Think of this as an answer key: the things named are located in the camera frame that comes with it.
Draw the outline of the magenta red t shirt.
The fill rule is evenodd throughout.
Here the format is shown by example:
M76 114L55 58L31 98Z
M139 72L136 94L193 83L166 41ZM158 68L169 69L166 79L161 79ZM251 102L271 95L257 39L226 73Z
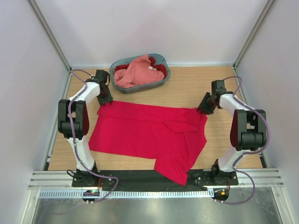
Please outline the magenta red t shirt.
M195 108L114 101L101 106L89 140L95 152L154 159L154 170L185 186L206 144L207 116Z

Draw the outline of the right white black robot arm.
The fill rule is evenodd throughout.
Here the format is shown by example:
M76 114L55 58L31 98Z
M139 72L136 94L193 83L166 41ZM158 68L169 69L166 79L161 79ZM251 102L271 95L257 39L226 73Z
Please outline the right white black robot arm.
M208 184L225 185L236 179L236 166L246 155L257 154L267 146L269 126L266 112L248 106L235 92L227 91L224 80L211 82L211 92L204 95L197 111L211 115L216 108L225 109L232 116L231 146L205 177Z

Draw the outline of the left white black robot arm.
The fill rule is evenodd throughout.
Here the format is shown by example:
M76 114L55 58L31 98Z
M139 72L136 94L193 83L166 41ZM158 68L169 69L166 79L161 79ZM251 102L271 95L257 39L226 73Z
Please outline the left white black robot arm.
M102 177L87 140L90 128L87 109L95 98L100 106L113 102L108 87L110 75L104 70L96 70L92 75L79 69L72 70L71 75L81 81L83 87L72 97L58 102L57 128L68 140L76 158L76 171L67 170L67 174L73 178L73 187L100 187Z

